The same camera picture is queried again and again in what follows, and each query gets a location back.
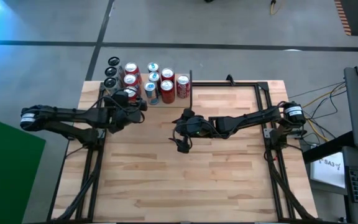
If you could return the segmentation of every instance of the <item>blue and white can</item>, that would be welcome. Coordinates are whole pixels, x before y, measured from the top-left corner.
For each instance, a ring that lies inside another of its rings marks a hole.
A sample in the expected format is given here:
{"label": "blue and white can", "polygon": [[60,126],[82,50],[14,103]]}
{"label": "blue and white can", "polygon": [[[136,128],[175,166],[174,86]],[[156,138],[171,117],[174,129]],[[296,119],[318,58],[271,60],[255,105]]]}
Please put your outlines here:
{"label": "blue and white can", "polygon": [[158,100],[158,93],[157,93],[157,86],[154,82],[148,82],[144,85],[144,90],[146,92],[147,96],[147,102],[149,102],[150,105],[156,105]]}

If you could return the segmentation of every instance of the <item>floor line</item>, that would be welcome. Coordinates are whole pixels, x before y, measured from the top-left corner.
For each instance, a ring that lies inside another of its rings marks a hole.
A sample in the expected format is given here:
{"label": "floor line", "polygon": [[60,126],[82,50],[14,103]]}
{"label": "floor line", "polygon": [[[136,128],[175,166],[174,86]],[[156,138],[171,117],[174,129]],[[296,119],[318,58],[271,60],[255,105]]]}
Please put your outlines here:
{"label": "floor line", "polygon": [[114,0],[109,0],[109,3],[107,5],[106,12],[104,13],[104,19],[102,22],[102,26],[100,27],[98,40],[96,42],[96,46],[94,47],[93,54],[91,57],[91,62],[89,63],[88,71],[85,76],[85,81],[91,81],[93,77],[94,68],[96,66],[96,62],[98,61],[100,48],[102,47],[104,35],[106,33],[107,25],[109,23],[110,19],[110,12],[112,11],[112,5],[114,3]]}
{"label": "floor line", "polygon": [[163,44],[104,42],[102,47],[130,47],[150,49],[224,49],[224,50],[301,50],[323,52],[358,52],[358,47],[285,46],[285,45],[239,45],[239,44]]}
{"label": "floor line", "polygon": [[96,42],[0,40],[0,45],[93,47],[96,45]]}

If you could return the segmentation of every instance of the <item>aluminum can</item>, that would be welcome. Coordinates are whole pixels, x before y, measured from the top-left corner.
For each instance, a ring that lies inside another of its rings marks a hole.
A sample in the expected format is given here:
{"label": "aluminum can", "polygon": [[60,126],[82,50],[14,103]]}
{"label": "aluminum can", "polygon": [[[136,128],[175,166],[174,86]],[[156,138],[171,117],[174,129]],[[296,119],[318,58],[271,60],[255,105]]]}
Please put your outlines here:
{"label": "aluminum can", "polygon": [[123,86],[123,84],[122,84],[122,78],[121,78],[121,76],[117,73],[117,69],[116,69],[116,68],[114,68],[114,67],[108,67],[108,68],[105,69],[104,74],[105,74],[107,77],[115,78],[115,79],[119,82],[119,84],[120,84],[121,86]]}
{"label": "aluminum can", "polygon": [[117,73],[120,76],[121,80],[125,77],[124,69],[122,68],[121,61],[119,60],[119,57],[111,57],[108,60],[108,64],[115,69],[117,69]]}
{"label": "aluminum can", "polygon": [[165,80],[161,83],[161,99],[166,104],[175,101],[175,88],[170,80]]}
{"label": "aluminum can", "polygon": [[139,84],[142,84],[142,76],[140,75],[139,67],[134,62],[129,62],[125,65],[125,74],[126,75],[135,75]]}
{"label": "aluminum can", "polygon": [[137,94],[140,95],[140,85],[139,85],[139,81],[136,79],[135,75],[132,75],[132,74],[126,75],[124,77],[124,83],[125,83],[125,87],[128,87],[128,86],[135,87]]}
{"label": "aluminum can", "polygon": [[160,79],[160,74],[158,74],[157,72],[150,72],[149,74],[149,81],[150,82],[154,82],[155,85],[157,86],[157,91],[159,93],[161,93],[161,79]]}
{"label": "aluminum can", "polygon": [[157,86],[154,82],[147,82],[144,85],[144,91],[146,92],[147,102],[151,105],[156,105],[158,103],[158,93]]}
{"label": "aluminum can", "polygon": [[172,68],[164,68],[161,72],[161,82],[165,80],[170,80],[172,83],[175,83],[175,72]]}
{"label": "aluminum can", "polygon": [[104,88],[109,92],[110,95],[115,93],[117,90],[122,88],[118,80],[113,77],[109,77],[103,82]]}
{"label": "aluminum can", "polygon": [[179,98],[188,98],[190,96],[190,80],[186,75],[178,77],[177,95]]}
{"label": "aluminum can", "polygon": [[160,66],[155,63],[155,62],[150,62],[148,65],[147,65],[147,69],[149,70],[149,73],[150,72],[157,72],[157,73],[160,73]]}
{"label": "aluminum can", "polygon": [[128,93],[128,100],[129,101],[131,101],[131,102],[136,101],[137,90],[136,90],[135,87],[129,86],[124,91]]}

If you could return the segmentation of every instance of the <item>black clamp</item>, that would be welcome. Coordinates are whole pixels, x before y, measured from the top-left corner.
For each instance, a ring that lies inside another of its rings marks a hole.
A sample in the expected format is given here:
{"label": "black clamp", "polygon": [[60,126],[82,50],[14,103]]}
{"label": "black clamp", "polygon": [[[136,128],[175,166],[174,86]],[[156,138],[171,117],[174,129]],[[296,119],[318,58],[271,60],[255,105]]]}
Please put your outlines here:
{"label": "black clamp", "polygon": [[230,74],[227,75],[226,81],[229,81],[231,86],[235,86],[235,85],[236,85],[236,83],[235,83],[233,77],[232,77]]}

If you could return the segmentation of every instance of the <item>wooden table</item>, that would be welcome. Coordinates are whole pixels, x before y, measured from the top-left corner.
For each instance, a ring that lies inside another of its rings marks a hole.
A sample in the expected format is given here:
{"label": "wooden table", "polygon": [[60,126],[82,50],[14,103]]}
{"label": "wooden table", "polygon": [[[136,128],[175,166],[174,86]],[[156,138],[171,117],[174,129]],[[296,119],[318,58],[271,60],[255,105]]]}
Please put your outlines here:
{"label": "wooden table", "polygon": [[[267,82],[273,105],[288,100],[283,81]],[[99,84],[84,82],[79,108],[96,101]],[[255,112],[255,91],[194,87],[193,110],[205,118]],[[181,154],[168,138],[174,127],[171,121],[182,112],[183,107],[149,107],[144,123],[107,136],[94,222],[277,221],[261,127],[242,129],[228,140],[193,139],[190,153]],[[79,147],[71,142],[68,152]],[[317,217],[302,153],[288,147],[283,155],[291,190]],[[84,149],[66,159],[52,217],[62,214],[78,193],[85,158]],[[281,191],[280,197],[287,214]]]}

